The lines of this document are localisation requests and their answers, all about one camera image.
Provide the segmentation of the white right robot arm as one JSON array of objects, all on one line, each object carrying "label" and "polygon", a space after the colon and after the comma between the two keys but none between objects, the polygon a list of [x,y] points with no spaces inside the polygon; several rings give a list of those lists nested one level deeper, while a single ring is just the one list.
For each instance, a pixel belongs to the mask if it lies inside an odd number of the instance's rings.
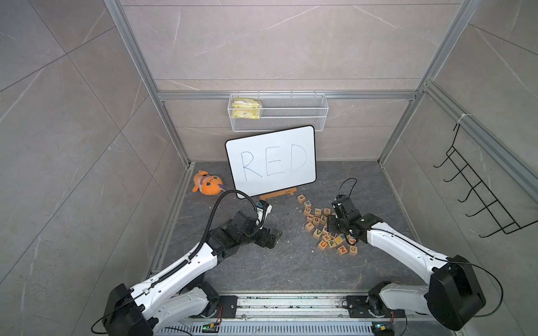
[{"label": "white right robot arm", "polygon": [[401,235],[373,214],[360,214],[352,200],[338,195],[335,213],[327,221],[330,233],[346,234],[378,248],[404,264],[424,285],[383,281],[368,292],[367,306],[374,316],[407,310],[433,316],[447,329],[458,331],[486,306],[472,264],[462,256],[445,256]]}]

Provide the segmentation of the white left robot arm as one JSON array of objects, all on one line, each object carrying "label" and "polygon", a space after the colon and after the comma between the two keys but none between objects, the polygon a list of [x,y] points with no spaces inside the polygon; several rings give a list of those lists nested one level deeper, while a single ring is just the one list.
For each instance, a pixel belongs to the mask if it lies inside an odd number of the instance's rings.
[{"label": "white left robot arm", "polygon": [[262,228],[253,211],[239,211],[209,230],[203,242],[147,280],[114,288],[101,320],[107,335],[154,335],[192,316],[211,316],[219,294],[204,281],[205,273],[247,244],[272,249],[282,232]]}]

